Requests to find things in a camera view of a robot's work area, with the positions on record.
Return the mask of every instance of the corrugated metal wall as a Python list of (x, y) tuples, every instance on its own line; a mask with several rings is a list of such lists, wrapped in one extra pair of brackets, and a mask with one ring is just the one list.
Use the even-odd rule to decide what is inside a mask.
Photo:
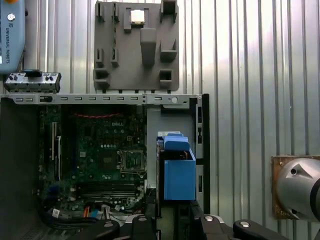
[[(95, 2), (26, 0), (24, 66), (61, 72), (62, 93), (95, 92)], [(178, 4), (177, 92), (211, 96), (211, 213), (313, 239), (318, 225), (273, 220), (270, 159), (320, 154), (319, 1)]]

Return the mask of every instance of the ram slot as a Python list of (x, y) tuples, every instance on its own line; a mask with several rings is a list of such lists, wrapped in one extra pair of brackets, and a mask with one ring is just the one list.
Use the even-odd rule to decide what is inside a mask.
[(95, 181), (77, 184), (77, 196), (83, 199), (135, 198), (136, 193), (135, 184), (129, 181)]

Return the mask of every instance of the green circuit board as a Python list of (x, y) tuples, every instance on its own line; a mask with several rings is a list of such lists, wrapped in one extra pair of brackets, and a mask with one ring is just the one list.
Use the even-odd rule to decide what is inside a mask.
[(40, 106), (38, 195), (67, 211), (87, 201), (129, 208), (144, 194), (145, 124), (141, 106), (108, 114)]

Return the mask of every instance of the blue 3d printed part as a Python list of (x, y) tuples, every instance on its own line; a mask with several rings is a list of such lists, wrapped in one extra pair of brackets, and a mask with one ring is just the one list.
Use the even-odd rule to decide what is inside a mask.
[(164, 160), (164, 200), (192, 201), (196, 199), (196, 159), (188, 138), (171, 133), (163, 138), (165, 152), (184, 153), (186, 159)]

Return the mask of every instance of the metal bracket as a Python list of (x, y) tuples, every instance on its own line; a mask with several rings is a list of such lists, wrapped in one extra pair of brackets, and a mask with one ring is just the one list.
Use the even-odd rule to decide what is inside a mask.
[(186, 94), (49, 94), (49, 93), (11, 93), (1, 98), (12, 99), (20, 105), (63, 105), (63, 104), (127, 104), (163, 105), (164, 108), (188, 109), (190, 98), (197, 95)]

